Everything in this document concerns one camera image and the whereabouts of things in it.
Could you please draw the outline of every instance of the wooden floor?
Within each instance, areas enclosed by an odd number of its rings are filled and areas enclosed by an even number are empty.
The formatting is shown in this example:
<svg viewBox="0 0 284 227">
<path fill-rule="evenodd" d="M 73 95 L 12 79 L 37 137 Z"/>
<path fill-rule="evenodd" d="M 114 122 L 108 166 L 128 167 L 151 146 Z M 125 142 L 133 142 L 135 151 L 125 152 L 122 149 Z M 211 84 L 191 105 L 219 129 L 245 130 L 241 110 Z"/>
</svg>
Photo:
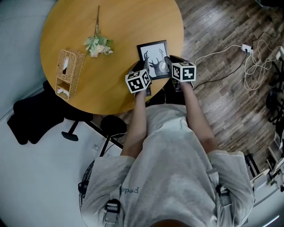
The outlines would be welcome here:
<svg viewBox="0 0 284 227">
<path fill-rule="evenodd" d="M 263 31 L 277 36 L 272 38 L 263 34 L 271 49 L 284 44 L 284 21 L 275 19 L 275 25 L 267 16 L 282 17 L 276 9 L 261 8 L 254 0 L 176 0 L 182 14 L 185 37 L 182 57 L 194 62 L 197 58 L 226 49 L 230 45 L 252 45 Z M 253 43 L 255 56 L 257 41 Z M 270 54 L 260 43 L 262 59 Z M 197 81 L 195 86 L 207 80 L 228 75 L 239 67 L 245 52 L 238 47 L 207 57 L 197 62 Z M 253 153 L 262 170 L 265 167 L 267 146 L 271 143 L 274 127 L 268 123 L 270 116 L 265 107 L 269 89 L 268 83 L 275 70 L 267 71 L 258 90 L 244 88 L 244 67 L 228 78 L 199 86 L 195 94 L 199 104 L 210 122 L 220 149 L 228 152 L 242 151 Z M 259 71 L 250 76 L 248 83 L 253 87 Z M 119 117 L 129 123 L 131 113 Z M 99 126 L 102 116 L 95 116 L 94 123 Z"/>
</svg>

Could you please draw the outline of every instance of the shirt sleeve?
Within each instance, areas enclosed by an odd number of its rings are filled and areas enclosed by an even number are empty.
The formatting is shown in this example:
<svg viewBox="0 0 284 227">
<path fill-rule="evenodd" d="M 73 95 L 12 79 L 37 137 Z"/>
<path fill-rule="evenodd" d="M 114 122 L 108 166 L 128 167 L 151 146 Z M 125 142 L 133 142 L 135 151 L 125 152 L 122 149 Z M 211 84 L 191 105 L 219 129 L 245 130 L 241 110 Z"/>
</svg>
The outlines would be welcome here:
<svg viewBox="0 0 284 227">
<path fill-rule="evenodd" d="M 81 208 L 85 220 L 94 217 L 106 205 L 110 194 L 124 182 L 134 161 L 128 156 L 100 157 L 95 160 Z"/>
<path fill-rule="evenodd" d="M 244 154 L 212 151 L 208 158 L 219 174 L 219 184 L 230 192 L 233 226 L 240 226 L 248 218 L 254 203 Z"/>
</svg>

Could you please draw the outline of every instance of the forearm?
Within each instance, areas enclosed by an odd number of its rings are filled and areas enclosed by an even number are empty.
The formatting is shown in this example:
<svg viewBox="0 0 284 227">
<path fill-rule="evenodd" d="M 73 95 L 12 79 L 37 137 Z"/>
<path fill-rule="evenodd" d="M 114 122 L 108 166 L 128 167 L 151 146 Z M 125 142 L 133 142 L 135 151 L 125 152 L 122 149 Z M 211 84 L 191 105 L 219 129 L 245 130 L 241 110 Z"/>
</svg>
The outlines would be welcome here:
<svg viewBox="0 0 284 227">
<path fill-rule="evenodd" d="M 145 97 L 145 91 L 139 92 L 136 96 L 131 123 L 121 152 L 122 156 L 137 158 L 142 151 L 143 141 L 147 136 Z"/>
<path fill-rule="evenodd" d="M 188 126 L 194 131 L 206 153 L 217 150 L 218 145 L 213 131 L 198 104 L 191 85 L 182 83 L 181 87 L 185 96 Z"/>
</svg>

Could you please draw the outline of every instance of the black picture frame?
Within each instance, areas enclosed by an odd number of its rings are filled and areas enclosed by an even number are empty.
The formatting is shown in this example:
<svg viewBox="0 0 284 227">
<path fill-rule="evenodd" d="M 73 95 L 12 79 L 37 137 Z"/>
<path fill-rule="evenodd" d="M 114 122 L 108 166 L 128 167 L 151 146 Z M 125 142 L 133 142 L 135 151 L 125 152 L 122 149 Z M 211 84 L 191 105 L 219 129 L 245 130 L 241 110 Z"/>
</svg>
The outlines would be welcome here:
<svg viewBox="0 0 284 227">
<path fill-rule="evenodd" d="M 141 51 L 141 48 L 142 47 L 148 47 L 148 46 L 153 46 L 153 45 L 157 45 L 157 44 L 164 44 L 165 46 L 165 51 L 166 51 L 166 56 L 170 56 L 169 55 L 169 50 L 168 50 L 168 44 L 167 44 L 167 40 L 162 40 L 162 41 L 157 41 L 157 42 L 151 42 L 151 43 L 145 43 L 145 44 L 141 44 L 141 45 L 138 45 L 137 46 L 137 50 L 138 50 L 138 54 L 139 54 L 139 58 L 140 60 L 144 61 L 143 59 L 143 54 L 142 54 L 142 51 Z M 151 77 L 152 80 L 157 80 L 157 79 L 162 79 L 162 78 L 170 78 L 170 71 L 169 72 L 166 72 L 165 74 L 163 75 L 159 75 L 159 76 L 156 76 L 156 77 Z"/>
</svg>

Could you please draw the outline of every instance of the fluorescent light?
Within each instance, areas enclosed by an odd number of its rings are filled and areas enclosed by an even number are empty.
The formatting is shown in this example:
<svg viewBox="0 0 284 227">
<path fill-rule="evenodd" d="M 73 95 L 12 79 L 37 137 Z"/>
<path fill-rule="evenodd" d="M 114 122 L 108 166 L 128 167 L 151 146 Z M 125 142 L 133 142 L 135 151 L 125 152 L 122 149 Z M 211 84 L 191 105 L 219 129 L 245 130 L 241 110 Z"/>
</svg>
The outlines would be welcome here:
<svg viewBox="0 0 284 227">
<path fill-rule="evenodd" d="M 276 221 L 277 219 L 279 219 L 279 216 L 278 215 L 276 218 L 274 218 L 273 220 L 271 220 L 270 222 L 268 222 L 266 225 L 264 225 L 263 227 L 267 227 L 268 225 L 270 225 L 272 222 Z"/>
</svg>

